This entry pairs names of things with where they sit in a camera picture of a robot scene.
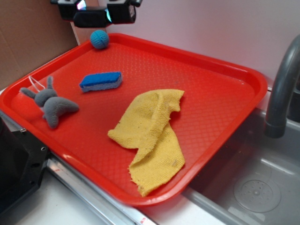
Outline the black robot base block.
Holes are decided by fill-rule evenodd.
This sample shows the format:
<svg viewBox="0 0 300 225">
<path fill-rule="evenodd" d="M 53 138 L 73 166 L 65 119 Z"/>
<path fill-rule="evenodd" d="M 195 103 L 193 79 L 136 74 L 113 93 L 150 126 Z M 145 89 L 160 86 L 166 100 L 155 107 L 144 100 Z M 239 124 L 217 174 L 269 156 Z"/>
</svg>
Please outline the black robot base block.
<svg viewBox="0 0 300 225">
<path fill-rule="evenodd" d="M 49 149 L 29 131 L 10 131 L 0 120 L 0 214 L 40 188 Z"/>
</svg>

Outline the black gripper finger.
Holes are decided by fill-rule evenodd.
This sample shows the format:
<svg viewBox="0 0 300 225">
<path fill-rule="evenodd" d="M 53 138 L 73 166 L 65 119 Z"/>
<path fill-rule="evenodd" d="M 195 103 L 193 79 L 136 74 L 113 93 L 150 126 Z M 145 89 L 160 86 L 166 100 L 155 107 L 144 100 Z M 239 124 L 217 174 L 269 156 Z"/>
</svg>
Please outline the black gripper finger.
<svg viewBox="0 0 300 225">
<path fill-rule="evenodd" d="M 86 8 L 84 0 L 50 0 L 50 3 L 58 6 L 61 18 L 66 21 L 73 21 L 75 14 Z"/>
<path fill-rule="evenodd" d="M 109 0 L 107 9 L 113 24 L 130 24 L 136 21 L 136 8 L 142 0 Z"/>
</svg>

